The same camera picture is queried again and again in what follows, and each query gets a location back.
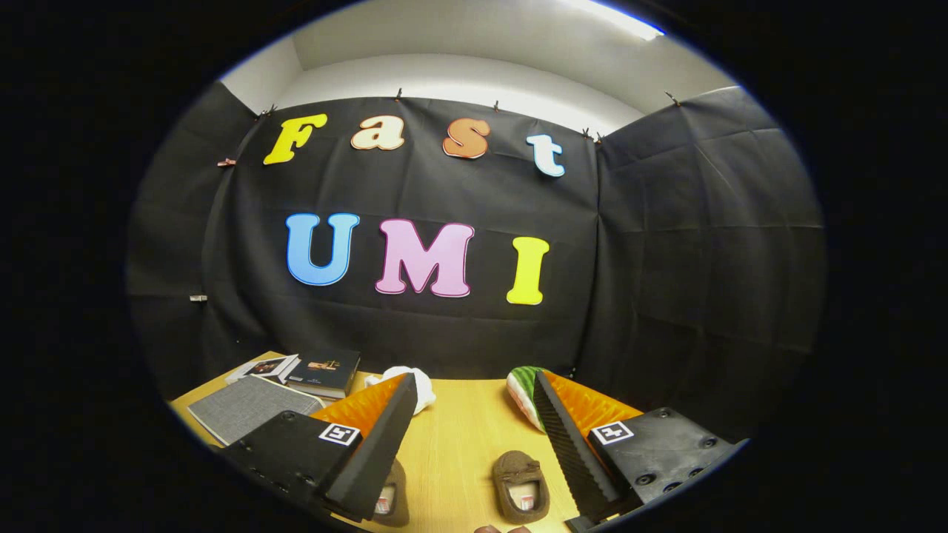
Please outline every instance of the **blue letter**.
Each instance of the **blue letter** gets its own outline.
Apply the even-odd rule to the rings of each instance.
[[[319,225],[319,217],[314,214],[293,214],[286,218],[290,228],[286,243],[286,265],[290,274],[307,285],[332,285],[342,279],[349,269],[349,245],[352,242],[353,228],[358,226],[358,217],[348,212],[338,212],[329,217],[333,227],[333,258],[329,265],[316,266],[310,260],[310,247],[313,244],[313,228]]]
[[[560,177],[566,174],[566,169],[563,168],[563,165],[557,165],[553,161],[553,154],[562,154],[563,147],[554,144],[553,138],[548,135],[534,135],[527,138],[527,144],[532,144],[534,147],[534,161],[537,163],[537,168],[543,171],[544,174],[551,175],[552,177]]]

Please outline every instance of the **letter m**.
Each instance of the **letter m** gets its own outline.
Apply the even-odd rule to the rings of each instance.
[[[393,218],[379,225],[385,233],[385,265],[382,279],[375,290],[383,294],[401,294],[406,285],[402,281],[402,266],[408,273],[411,287],[421,293],[428,285],[434,269],[438,278],[431,284],[431,292],[446,298],[467,296],[471,289],[465,283],[467,241],[474,229],[465,224],[446,224],[428,249],[421,243],[418,231],[410,220]]]

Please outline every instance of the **white cloth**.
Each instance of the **white cloth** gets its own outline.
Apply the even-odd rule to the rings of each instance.
[[[421,410],[434,403],[434,400],[437,399],[437,396],[434,395],[434,391],[431,390],[431,380],[424,372],[417,368],[409,368],[407,366],[393,366],[382,374],[381,379],[375,376],[365,376],[365,386],[371,387],[375,385],[375,383],[408,372],[415,374],[415,385],[418,391],[418,403],[415,404],[415,412],[412,415],[414,416],[415,414],[421,413]]]

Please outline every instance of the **ceiling light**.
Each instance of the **ceiling light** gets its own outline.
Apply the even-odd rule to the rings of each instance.
[[[612,8],[607,8],[590,0],[560,0],[565,4],[591,13],[603,20],[607,20],[621,29],[631,33],[632,35],[638,36],[646,41],[651,41],[652,39],[658,37],[659,35],[665,35],[657,28],[638,20],[632,18],[622,11],[617,11]]]

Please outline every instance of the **gray notebook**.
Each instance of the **gray notebook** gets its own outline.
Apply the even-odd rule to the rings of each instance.
[[[263,377],[247,376],[192,403],[188,412],[214,438],[229,446],[283,411],[312,414],[322,408],[323,403],[315,396]]]

